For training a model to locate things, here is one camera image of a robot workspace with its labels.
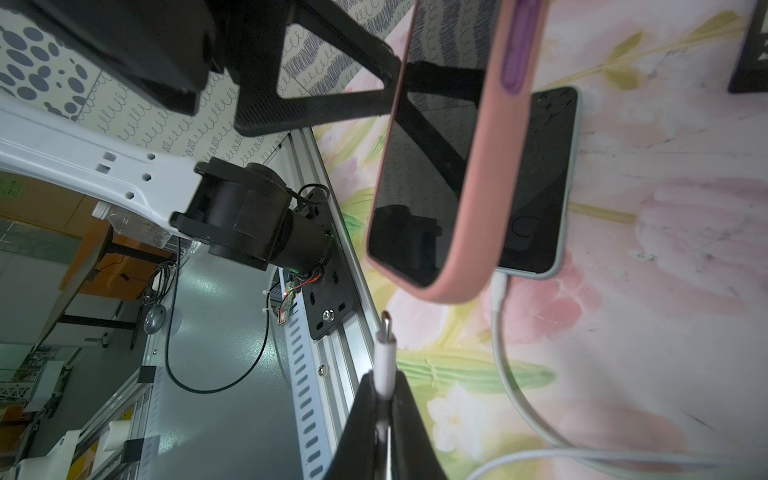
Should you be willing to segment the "black balance charging board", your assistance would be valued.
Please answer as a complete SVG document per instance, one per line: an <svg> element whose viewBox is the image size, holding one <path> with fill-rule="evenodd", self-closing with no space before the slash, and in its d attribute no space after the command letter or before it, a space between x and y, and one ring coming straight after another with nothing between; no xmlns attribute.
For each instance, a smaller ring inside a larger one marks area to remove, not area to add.
<svg viewBox="0 0 768 480"><path fill-rule="evenodd" d="M727 90L731 94L767 92L767 0L756 2Z"/></svg>

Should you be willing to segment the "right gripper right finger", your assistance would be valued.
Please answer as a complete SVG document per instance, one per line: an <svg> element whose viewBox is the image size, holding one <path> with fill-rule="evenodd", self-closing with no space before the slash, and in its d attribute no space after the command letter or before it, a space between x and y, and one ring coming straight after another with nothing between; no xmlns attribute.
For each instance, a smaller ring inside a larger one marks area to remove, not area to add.
<svg viewBox="0 0 768 480"><path fill-rule="evenodd" d="M395 376L390 428L389 471L393 479L447 479L430 443L406 376L400 371Z"/></svg>

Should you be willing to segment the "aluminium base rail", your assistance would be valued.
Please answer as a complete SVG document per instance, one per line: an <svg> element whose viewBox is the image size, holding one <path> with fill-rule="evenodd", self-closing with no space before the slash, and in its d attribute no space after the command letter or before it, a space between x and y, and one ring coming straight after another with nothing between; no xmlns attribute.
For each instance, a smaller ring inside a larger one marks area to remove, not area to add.
<svg viewBox="0 0 768 480"><path fill-rule="evenodd" d="M272 449L263 479L322 479L335 455L362 377L373 362L373 329L378 316L361 265L352 245L336 191L334 221L342 236L360 297L360 311L338 330L313 340L301 292L293 301L283 328L287 348L288 382L294 423L274 434L273 442L286 440L286 454Z"/></svg>

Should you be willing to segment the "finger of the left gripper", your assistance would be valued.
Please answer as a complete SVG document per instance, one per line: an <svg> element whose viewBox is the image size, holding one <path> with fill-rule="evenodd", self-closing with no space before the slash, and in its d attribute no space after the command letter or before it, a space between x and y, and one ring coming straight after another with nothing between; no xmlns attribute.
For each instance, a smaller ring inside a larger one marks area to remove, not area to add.
<svg viewBox="0 0 768 480"><path fill-rule="evenodd" d="M239 86L234 129L244 137L388 113L401 61L332 1L241 1L232 14L232 80ZM298 24L357 61L380 90L283 98L277 86L288 26Z"/></svg>

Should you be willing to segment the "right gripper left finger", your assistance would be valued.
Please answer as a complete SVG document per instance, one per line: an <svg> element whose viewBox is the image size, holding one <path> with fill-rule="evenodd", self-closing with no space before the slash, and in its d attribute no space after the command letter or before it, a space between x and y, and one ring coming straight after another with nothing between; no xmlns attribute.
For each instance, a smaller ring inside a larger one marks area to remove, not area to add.
<svg viewBox="0 0 768 480"><path fill-rule="evenodd" d="M325 480L371 480L376 473L378 394L372 373L360 380Z"/></svg>

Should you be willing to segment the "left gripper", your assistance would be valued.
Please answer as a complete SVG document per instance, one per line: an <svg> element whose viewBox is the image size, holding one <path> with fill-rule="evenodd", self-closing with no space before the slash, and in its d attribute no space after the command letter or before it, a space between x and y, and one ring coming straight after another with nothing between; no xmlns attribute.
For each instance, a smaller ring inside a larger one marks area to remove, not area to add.
<svg viewBox="0 0 768 480"><path fill-rule="evenodd" d="M4 1L68 47L174 113L194 116L211 73L228 73L246 108L278 109L276 67L257 72L255 1Z"/></svg>

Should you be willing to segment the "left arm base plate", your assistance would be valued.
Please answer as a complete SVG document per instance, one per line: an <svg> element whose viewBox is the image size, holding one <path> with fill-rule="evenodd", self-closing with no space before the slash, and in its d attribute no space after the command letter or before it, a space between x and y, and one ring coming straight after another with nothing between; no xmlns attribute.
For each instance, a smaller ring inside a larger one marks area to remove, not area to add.
<svg viewBox="0 0 768 480"><path fill-rule="evenodd" d="M300 289L310 336L313 340L320 340L358 313L361 303L342 248L341 232L334 221L336 207L333 198L319 186L302 188L301 196L307 199L307 203L300 213L321 225L333 240L330 258L312 276L312 281Z"/></svg>

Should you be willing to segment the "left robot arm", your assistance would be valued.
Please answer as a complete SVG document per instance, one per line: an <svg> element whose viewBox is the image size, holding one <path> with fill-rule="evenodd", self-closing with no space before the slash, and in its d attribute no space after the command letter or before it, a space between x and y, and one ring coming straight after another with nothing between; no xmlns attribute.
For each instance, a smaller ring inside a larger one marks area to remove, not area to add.
<svg viewBox="0 0 768 480"><path fill-rule="evenodd" d="M387 113L401 63L331 1L8 1L149 102L193 116L211 73L239 88L237 133L258 137ZM379 90L284 98L277 90L287 28L298 24L382 81ZM291 219L268 207L253 168L194 163L142 149L43 112L1 101L1 167L123 207L232 259L278 264Z"/></svg>

